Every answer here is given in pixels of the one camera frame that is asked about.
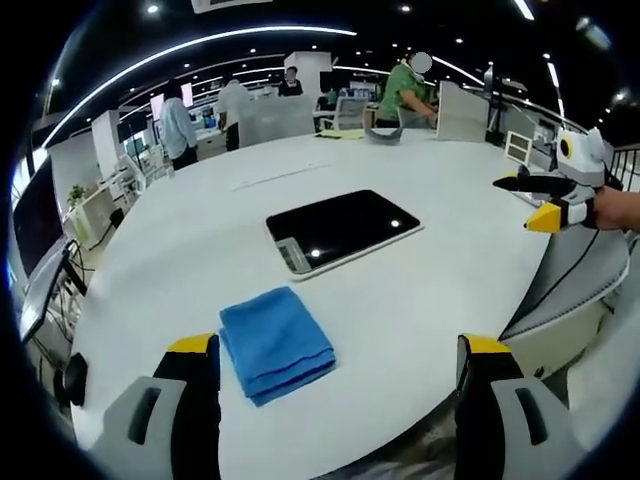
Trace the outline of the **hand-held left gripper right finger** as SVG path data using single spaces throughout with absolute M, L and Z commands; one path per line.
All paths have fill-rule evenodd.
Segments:
M 569 410 L 509 347 L 462 334 L 457 343 L 456 479 L 567 479 L 585 455 Z

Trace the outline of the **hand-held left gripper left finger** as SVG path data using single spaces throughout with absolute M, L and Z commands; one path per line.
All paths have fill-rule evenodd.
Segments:
M 106 409 L 88 450 L 108 479 L 219 479 L 220 341 L 186 337 Z

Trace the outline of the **person's right hand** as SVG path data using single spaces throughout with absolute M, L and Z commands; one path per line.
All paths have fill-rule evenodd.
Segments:
M 640 193 L 602 187 L 594 198 L 595 224 L 601 230 L 640 232 Z

